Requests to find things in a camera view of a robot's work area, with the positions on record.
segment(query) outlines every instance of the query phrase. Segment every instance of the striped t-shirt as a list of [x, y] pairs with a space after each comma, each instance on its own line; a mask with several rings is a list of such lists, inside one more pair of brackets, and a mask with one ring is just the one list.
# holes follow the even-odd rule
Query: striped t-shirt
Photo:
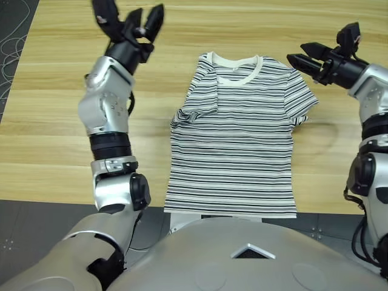
[[301, 75], [272, 58], [201, 55], [171, 122], [164, 210], [296, 217], [291, 133], [317, 103]]

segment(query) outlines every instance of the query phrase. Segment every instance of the gray floor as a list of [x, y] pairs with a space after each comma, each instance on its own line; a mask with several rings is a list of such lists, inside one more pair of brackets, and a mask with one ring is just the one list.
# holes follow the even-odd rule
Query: gray floor
[[[22, 37], [28, 32], [38, 0], [25, 1], [31, 14], [12, 37]], [[22, 0], [0, 0], [0, 40], [15, 29], [26, 11]], [[3, 50], [7, 54], [14, 52], [15, 43], [8, 43]], [[0, 64], [6, 56], [0, 52]], [[13, 74], [16, 65], [17, 62], [7, 67], [8, 75]], [[0, 74], [0, 84], [4, 81]], [[0, 86], [0, 96], [8, 87]], [[0, 120], [7, 94], [4, 97], [0, 100]], [[0, 201], [0, 284], [39, 261], [75, 223], [95, 212], [94, 206], [86, 205]], [[350, 239], [360, 219], [357, 215], [299, 213], [297, 219], [264, 219], [263, 222], [295, 229], [357, 261], [350, 250]], [[163, 213], [162, 208], [147, 209], [131, 247], [144, 249], [154, 245], [167, 234], [169, 224], [170, 217]], [[133, 264], [144, 254], [143, 251], [131, 250], [127, 264]]]

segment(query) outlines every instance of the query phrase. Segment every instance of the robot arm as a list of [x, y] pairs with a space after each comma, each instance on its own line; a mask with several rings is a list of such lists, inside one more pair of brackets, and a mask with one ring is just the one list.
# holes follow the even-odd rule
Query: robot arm
[[[388, 69], [357, 58], [360, 43], [358, 23], [348, 24], [337, 35], [335, 49], [310, 42], [302, 44], [308, 56], [287, 55], [291, 65], [321, 84], [336, 84], [360, 103], [362, 141], [350, 168], [344, 191], [346, 200], [356, 202], [365, 217], [353, 236], [352, 249], [359, 258], [381, 268], [388, 279]], [[321, 66], [312, 58], [324, 61]], [[348, 195], [348, 190], [361, 197]], [[364, 246], [366, 227], [374, 244], [373, 257]], [[355, 248], [358, 233], [364, 256]]]
[[[141, 9], [120, 22], [113, 0], [92, 3], [110, 44], [85, 78], [87, 91], [78, 113], [95, 158], [92, 172], [98, 213], [77, 223], [44, 259], [1, 286], [2, 291], [106, 290], [124, 271], [124, 255], [136, 223], [151, 201], [145, 176], [136, 173], [128, 118], [135, 101], [132, 75], [153, 51], [164, 8], [154, 7], [141, 27]], [[140, 44], [138, 38], [149, 42]]]

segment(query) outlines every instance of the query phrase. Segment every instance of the shirt sleeve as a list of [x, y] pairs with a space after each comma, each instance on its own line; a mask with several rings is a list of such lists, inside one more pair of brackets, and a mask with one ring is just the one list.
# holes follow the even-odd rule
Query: shirt sleeve
[[284, 110], [292, 124], [297, 126], [306, 121], [307, 112], [318, 103], [301, 74], [297, 70], [292, 70], [284, 95]]
[[190, 84], [184, 105], [171, 121], [174, 129], [182, 123], [190, 124], [198, 118], [218, 112], [217, 75], [199, 66]]

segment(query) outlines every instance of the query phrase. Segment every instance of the wooden table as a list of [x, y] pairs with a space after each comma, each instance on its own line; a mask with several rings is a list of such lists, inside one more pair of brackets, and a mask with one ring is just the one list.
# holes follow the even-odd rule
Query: wooden table
[[[122, 17], [154, 1], [118, 1]], [[335, 45], [337, 31], [359, 21], [359, 57], [388, 65], [386, 0], [168, 0], [166, 20], [149, 63], [136, 72], [129, 120], [139, 170], [153, 206], [163, 206], [170, 170], [169, 123], [182, 105], [198, 55], [230, 59], [286, 54], [318, 41]], [[77, 116], [83, 76], [107, 38], [90, 1], [41, 0], [0, 126], [0, 199], [93, 203], [92, 154]], [[294, 132], [293, 186], [301, 212], [359, 213], [342, 191], [360, 141], [358, 103], [336, 86], [313, 84], [321, 104]]]

